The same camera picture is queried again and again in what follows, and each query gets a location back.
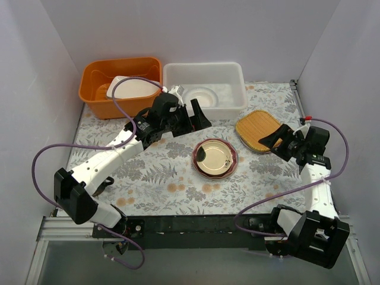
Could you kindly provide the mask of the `woven bamboo tray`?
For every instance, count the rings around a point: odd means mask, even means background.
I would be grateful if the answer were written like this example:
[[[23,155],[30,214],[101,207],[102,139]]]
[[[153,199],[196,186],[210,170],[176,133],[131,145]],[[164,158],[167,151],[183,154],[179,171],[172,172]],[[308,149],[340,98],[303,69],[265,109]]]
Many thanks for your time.
[[[250,147],[256,150],[270,150],[258,140],[264,138],[281,126],[281,123],[264,110],[255,110],[237,121],[235,131]]]

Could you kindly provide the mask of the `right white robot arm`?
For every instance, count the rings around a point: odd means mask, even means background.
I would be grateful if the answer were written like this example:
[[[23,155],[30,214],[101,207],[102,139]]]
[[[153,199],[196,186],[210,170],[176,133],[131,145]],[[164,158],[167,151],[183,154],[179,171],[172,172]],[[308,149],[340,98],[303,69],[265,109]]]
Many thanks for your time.
[[[305,191],[305,211],[278,205],[273,208],[269,230],[276,236],[287,236],[291,256],[331,269],[349,236],[349,225],[338,218],[330,183],[331,162],[324,155],[329,131],[303,125],[292,130],[282,124],[259,143],[279,158],[296,160]]]

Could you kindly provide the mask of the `cream and pink plate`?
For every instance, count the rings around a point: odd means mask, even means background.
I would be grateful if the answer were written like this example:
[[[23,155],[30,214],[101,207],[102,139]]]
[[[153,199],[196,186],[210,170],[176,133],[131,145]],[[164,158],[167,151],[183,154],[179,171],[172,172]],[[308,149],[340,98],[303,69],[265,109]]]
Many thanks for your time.
[[[246,148],[248,148],[249,150],[251,150],[253,153],[256,153],[256,154],[270,154],[270,153],[271,153],[270,150],[264,150],[264,151],[256,150],[256,149],[250,147],[250,146],[248,145],[248,143],[247,143],[243,138],[239,137],[239,139],[240,139],[240,141],[242,142],[242,144],[243,144]]]

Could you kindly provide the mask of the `white deep plate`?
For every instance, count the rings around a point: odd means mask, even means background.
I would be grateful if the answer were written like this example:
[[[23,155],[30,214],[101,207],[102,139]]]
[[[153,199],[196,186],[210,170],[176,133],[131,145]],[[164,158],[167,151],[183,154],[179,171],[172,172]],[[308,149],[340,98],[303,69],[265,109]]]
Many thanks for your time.
[[[216,107],[219,102],[216,93],[206,87],[190,88],[183,94],[182,98],[189,105],[191,105],[191,100],[197,99],[201,107]]]

